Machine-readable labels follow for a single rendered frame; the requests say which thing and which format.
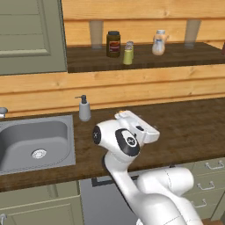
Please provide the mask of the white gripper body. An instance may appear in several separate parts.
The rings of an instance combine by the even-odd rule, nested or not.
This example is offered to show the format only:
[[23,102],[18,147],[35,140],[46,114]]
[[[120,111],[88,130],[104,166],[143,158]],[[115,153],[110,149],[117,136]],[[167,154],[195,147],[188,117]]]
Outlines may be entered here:
[[160,132],[131,111],[119,111],[114,115],[122,127],[128,129],[140,144],[156,142]]

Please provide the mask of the yellow-green shaker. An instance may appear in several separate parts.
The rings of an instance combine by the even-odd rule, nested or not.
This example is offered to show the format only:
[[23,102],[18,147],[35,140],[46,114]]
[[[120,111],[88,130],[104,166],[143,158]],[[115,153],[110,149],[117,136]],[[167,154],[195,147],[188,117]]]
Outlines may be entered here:
[[134,43],[132,41],[128,41],[125,45],[123,64],[131,65],[134,59]]

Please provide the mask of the dark wood cabinet shelf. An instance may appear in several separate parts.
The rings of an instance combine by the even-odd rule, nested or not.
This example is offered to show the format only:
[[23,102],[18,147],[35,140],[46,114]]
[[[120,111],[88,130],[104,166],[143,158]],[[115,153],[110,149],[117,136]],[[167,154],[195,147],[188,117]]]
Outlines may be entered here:
[[185,48],[183,43],[170,43],[165,46],[163,55],[152,54],[152,45],[135,45],[131,65],[123,64],[125,47],[121,47],[118,58],[106,56],[106,49],[91,47],[68,47],[67,63],[69,73],[94,72],[126,69],[153,69],[182,66],[225,64],[225,54],[219,48],[198,42],[193,49]]

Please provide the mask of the small beige bottle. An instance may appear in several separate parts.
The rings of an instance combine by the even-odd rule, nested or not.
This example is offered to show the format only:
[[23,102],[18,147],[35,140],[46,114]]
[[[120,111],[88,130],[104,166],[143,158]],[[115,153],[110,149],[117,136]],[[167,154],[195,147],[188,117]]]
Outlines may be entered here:
[[163,55],[164,50],[165,50],[165,46],[164,46],[163,40],[156,39],[154,41],[154,44],[153,44],[153,47],[152,47],[152,53],[154,55]]

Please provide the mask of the beige bottle with white cap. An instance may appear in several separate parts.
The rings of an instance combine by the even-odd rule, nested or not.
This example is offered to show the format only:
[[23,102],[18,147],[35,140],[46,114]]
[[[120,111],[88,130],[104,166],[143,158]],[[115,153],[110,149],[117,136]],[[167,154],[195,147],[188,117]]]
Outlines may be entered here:
[[167,39],[169,39],[169,36],[165,34],[165,30],[157,30],[156,35],[153,38],[153,42],[161,40],[163,44],[165,44]]

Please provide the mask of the grey-green cabinet door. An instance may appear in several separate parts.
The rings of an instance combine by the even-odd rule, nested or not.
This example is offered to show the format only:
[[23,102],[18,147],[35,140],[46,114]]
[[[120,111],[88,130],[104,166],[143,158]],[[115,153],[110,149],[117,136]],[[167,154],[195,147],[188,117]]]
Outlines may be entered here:
[[0,0],[0,76],[66,70],[62,0]]

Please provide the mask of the grey soap dispenser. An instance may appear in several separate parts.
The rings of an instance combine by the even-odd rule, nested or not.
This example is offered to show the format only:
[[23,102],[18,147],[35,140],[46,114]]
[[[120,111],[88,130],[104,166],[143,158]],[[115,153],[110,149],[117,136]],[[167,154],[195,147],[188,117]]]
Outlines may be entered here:
[[91,107],[90,103],[87,101],[85,95],[80,96],[81,102],[79,103],[79,119],[83,122],[89,121],[91,119]]

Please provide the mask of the grey-green drawer front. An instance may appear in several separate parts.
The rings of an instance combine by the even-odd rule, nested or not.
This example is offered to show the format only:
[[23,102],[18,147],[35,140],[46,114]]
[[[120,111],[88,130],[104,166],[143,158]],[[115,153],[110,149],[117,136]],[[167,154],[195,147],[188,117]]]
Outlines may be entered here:
[[225,192],[223,190],[208,195],[186,198],[193,201],[197,206],[202,204],[201,200],[206,199],[206,207],[195,208],[202,220],[220,220],[225,212]]
[[217,167],[219,165],[218,162],[220,160],[222,160],[223,164],[225,165],[225,157],[195,162],[191,168],[191,172],[194,176],[201,176],[201,175],[225,171],[225,167],[221,170],[211,171],[205,166],[205,163],[209,163],[211,167]]
[[[209,191],[201,191],[198,187],[197,184],[201,183],[202,186],[206,187],[208,186],[209,182],[213,181],[215,188],[213,190]],[[203,175],[203,176],[197,176],[194,178],[194,186],[191,191],[188,191],[184,194],[184,197],[198,197],[198,196],[203,196],[203,195],[208,195],[211,193],[215,193],[217,191],[221,191],[225,189],[225,172],[220,172],[220,173],[213,173],[213,174],[208,174],[208,175]]]

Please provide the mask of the grey dishwasher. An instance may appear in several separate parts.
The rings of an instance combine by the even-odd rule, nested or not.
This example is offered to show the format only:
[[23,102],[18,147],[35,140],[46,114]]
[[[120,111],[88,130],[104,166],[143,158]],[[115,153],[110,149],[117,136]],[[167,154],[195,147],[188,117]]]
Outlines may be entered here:
[[84,225],[135,225],[138,218],[128,207],[110,176],[79,181]]

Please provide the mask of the brown jar with dark lid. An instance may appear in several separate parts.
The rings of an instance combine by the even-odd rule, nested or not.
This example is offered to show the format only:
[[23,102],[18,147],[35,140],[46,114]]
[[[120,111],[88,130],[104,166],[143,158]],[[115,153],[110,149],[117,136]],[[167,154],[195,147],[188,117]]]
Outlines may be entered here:
[[112,58],[120,56],[120,33],[118,31],[109,31],[106,35],[106,55]]

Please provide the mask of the clear drinking glass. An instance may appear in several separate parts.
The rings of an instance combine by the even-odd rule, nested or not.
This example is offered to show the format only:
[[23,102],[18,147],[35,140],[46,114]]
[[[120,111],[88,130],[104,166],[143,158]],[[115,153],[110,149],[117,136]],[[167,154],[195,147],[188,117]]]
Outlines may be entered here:
[[90,22],[90,36],[91,36],[91,48],[102,48],[103,37],[103,22],[100,20],[93,20]]
[[186,21],[186,29],[185,29],[186,48],[194,48],[195,41],[199,33],[200,25],[201,25],[200,19],[188,19]]

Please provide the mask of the grey steel sink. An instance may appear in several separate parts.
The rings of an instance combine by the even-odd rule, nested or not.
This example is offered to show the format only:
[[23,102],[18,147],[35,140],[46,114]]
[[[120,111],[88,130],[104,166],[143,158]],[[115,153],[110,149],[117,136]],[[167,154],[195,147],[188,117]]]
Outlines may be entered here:
[[0,121],[0,176],[75,164],[72,115]]

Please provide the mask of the grey-green cupboard door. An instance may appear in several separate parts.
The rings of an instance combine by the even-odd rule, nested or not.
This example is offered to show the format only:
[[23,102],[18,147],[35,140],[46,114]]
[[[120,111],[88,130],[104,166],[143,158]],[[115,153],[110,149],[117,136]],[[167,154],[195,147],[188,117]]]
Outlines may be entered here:
[[0,192],[4,225],[84,225],[79,183]]

